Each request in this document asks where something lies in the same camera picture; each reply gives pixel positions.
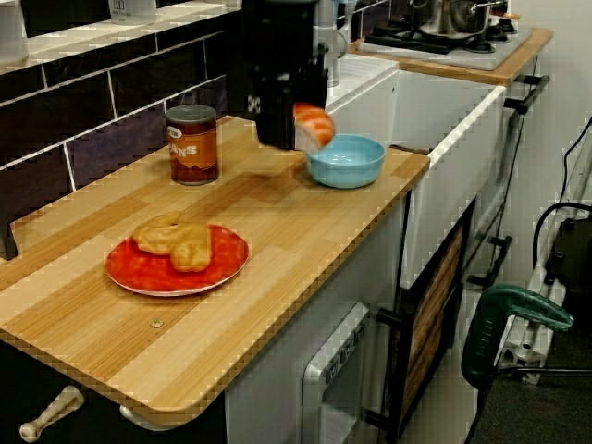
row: stove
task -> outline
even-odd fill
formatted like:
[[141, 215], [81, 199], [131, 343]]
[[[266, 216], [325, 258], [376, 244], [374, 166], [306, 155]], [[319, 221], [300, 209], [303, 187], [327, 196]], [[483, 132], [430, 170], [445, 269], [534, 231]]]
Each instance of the stove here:
[[495, 32], [498, 30], [499, 27], [490, 27], [487, 37], [458, 41], [427, 36], [411, 31], [406, 22], [391, 21], [386, 27], [374, 28], [358, 50], [493, 71], [532, 34], [529, 28], [505, 34]]

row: countertop edge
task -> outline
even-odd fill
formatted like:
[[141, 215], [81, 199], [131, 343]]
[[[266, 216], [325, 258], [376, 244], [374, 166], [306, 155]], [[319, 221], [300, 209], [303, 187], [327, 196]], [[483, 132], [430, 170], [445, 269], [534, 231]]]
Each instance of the countertop edge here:
[[506, 60], [493, 71], [483, 69], [472, 69], [444, 65], [441, 63], [428, 62], [425, 60], [415, 60], [411, 58], [395, 57], [392, 55], [381, 55], [377, 53], [368, 53], [359, 51], [358, 44], [363, 41], [360, 39], [350, 44], [350, 52], [359, 56], [370, 56], [383, 58], [399, 62], [401, 71], [416, 72], [419, 74], [428, 74], [433, 76], [447, 77], [458, 80], [469, 80], [478, 83], [486, 83], [494, 86], [510, 86], [518, 77], [524, 66], [550, 42], [554, 35], [551, 30], [543, 28], [533, 28], [533, 35], [521, 44]]

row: cooking pot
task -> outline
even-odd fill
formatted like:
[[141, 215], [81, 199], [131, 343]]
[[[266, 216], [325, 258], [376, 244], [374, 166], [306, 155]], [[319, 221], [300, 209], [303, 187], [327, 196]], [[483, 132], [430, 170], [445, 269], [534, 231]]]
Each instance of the cooking pot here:
[[463, 40], [481, 34], [489, 23], [489, 8], [508, 0], [409, 0], [412, 26], [433, 37]]

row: wooden countertop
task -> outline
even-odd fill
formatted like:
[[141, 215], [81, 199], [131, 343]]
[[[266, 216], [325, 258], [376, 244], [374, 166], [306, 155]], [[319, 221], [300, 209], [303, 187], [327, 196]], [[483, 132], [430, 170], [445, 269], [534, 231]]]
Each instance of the wooden countertop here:
[[463, 67], [454, 67], [440, 63], [428, 62], [425, 60], [415, 60], [411, 58], [394, 57], [392, 55], [383, 55], [377, 53], [367, 53], [358, 51], [356, 48], [360, 42], [357, 41], [350, 45], [350, 52], [360, 56], [370, 56], [394, 60], [399, 62], [399, 69], [403, 71], [419, 72], [432, 76], [449, 77], [453, 79], [476, 81], [496, 86], [509, 86], [520, 74], [526, 64], [533, 59], [551, 40], [553, 31], [541, 28], [533, 28], [532, 35], [521, 44], [501, 65], [493, 71], [484, 71], [482, 69], [471, 69]]
[[[303, 153], [260, 145], [251, 122], [218, 124], [215, 182], [173, 182], [164, 148], [17, 221], [21, 254], [0, 260], [0, 339], [160, 425], [199, 415], [429, 163], [388, 150], [376, 182], [334, 190], [310, 179]], [[180, 298], [113, 283], [108, 253], [174, 210], [241, 235], [247, 265]], [[160, 328], [150, 326], [156, 318]]]

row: canned food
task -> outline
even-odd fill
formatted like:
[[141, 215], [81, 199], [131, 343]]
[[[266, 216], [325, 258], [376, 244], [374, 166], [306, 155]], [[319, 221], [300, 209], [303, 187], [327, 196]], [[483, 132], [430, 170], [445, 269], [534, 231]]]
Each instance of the canned food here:
[[166, 112], [166, 137], [171, 178], [183, 185], [201, 185], [219, 174], [216, 111], [205, 105], [181, 105]]

